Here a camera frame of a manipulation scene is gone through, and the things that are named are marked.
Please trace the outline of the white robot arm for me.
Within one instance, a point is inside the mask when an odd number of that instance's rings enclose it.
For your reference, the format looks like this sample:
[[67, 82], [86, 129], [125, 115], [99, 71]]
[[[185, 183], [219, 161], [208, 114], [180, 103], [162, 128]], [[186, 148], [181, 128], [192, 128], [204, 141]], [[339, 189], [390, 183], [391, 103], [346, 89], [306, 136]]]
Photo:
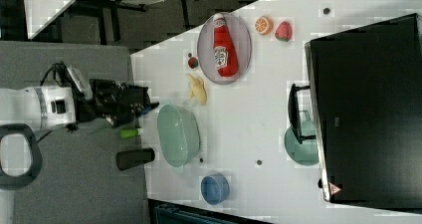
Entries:
[[34, 132], [67, 128], [105, 119], [113, 128], [132, 122], [159, 106], [148, 88], [112, 80], [91, 79], [84, 94], [70, 86], [41, 86], [1, 91], [1, 123]]

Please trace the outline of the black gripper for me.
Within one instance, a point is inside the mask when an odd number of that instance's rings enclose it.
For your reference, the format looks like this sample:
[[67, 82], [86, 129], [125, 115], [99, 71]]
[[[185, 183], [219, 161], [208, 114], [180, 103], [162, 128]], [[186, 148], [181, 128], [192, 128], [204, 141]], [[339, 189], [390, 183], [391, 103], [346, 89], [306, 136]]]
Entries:
[[160, 105], [159, 102], [151, 102], [148, 87], [101, 79], [90, 79], [90, 87], [93, 92], [91, 99], [75, 99], [77, 122], [104, 118], [111, 127], [119, 127]]

